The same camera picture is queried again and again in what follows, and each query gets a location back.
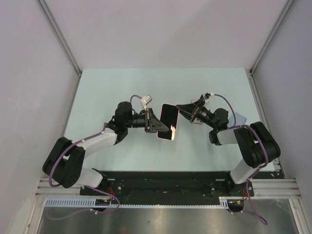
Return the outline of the gold pink smartphone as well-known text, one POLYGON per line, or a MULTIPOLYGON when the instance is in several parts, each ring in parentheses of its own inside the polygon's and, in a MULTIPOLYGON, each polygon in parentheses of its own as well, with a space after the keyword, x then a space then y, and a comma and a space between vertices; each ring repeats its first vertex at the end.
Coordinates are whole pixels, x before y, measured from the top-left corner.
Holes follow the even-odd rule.
POLYGON ((201 101, 200 99, 197 99, 197 100, 192 99, 191 103, 195 104, 195 107, 191 111, 191 113, 195 116, 192 123, 203 124, 202 120, 198 118, 199 112, 202 111, 202 108, 203 108, 203 101, 201 101))

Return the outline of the phone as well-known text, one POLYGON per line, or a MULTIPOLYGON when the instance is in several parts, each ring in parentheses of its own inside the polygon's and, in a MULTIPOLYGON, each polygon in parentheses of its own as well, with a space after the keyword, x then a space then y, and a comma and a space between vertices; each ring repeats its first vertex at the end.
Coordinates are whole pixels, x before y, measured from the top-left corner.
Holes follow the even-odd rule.
POLYGON ((176 138, 179 109, 172 104, 164 103, 161 107, 160 121, 168 127, 166 132, 158 132, 157 138, 166 141, 174 141, 176 138))
POLYGON ((240 113, 235 113, 229 117, 228 128, 244 125, 246 121, 247 118, 245 116, 241 115, 240 113))

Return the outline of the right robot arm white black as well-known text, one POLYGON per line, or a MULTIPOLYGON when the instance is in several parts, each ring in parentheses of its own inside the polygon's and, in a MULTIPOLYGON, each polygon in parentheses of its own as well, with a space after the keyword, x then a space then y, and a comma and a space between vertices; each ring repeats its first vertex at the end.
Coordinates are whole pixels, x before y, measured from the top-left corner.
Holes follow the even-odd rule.
POLYGON ((213 93, 205 93, 198 100, 189 104, 178 104, 176 107, 190 123, 195 119, 210 126, 209 140, 216 146, 238 145, 242 159, 225 178, 225 191, 237 195, 242 191, 242 184, 254 177, 262 168, 279 158, 281 150, 271 133, 262 122, 251 125, 237 125, 234 112, 234 125, 229 127, 229 112, 223 108, 213 113, 205 105, 213 93))

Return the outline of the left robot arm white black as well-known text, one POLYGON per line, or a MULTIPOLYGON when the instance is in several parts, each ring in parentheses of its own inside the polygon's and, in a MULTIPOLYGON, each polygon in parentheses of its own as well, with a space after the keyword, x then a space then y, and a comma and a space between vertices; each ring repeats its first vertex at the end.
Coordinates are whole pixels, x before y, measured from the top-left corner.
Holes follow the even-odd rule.
POLYGON ((84 168, 83 162, 101 149, 123 141, 130 128, 143 128, 146 133, 169 130, 151 108, 136 113, 130 102, 121 102, 100 132, 77 141, 64 136, 56 141, 42 168, 49 177, 49 185, 63 188, 80 185, 90 187, 97 195, 104 194, 108 189, 104 175, 95 169, 84 168))

